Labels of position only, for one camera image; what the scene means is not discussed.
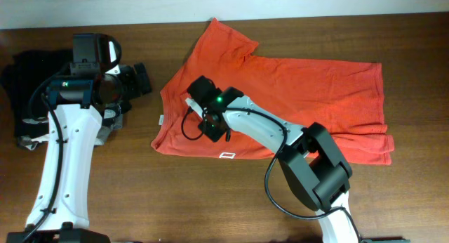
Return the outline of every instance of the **red cloth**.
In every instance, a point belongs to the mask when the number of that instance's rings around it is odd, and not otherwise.
[[[292,123],[324,125],[349,162],[391,164],[393,138],[386,135],[381,64],[253,56],[258,43],[212,21],[184,66],[162,89],[164,120],[152,147],[163,154],[261,159],[273,153],[252,138],[233,132],[213,143],[206,136],[187,140],[181,133],[187,87],[204,75],[222,90],[233,86],[260,107]],[[189,136],[200,133],[200,118],[185,122]]]

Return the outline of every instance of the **white backdrop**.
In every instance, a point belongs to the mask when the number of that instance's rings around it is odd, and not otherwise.
[[[449,11],[449,0],[0,0],[0,29]]]

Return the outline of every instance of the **wooden tabletop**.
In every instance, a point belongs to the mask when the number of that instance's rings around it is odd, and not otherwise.
[[[260,42],[255,55],[382,63],[384,113],[396,151],[391,166],[352,165],[349,203],[364,237],[449,240],[449,13],[225,22]],[[161,155],[150,147],[163,113],[159,91],[191,53],[207,22],[0,31],[0,67],[28,49],[71,48],[72,34],[101,32],[143,62],[154,88],[132,101],[124,128],[95,148],[88,190],[90,229],[112,240],[282,242],[321,236],[265,197],[269,163]],[[46,146],[16,148],[1,90],[0,240],[23,230],[39,188]],[[276,165],[279,202],[312,215]]]

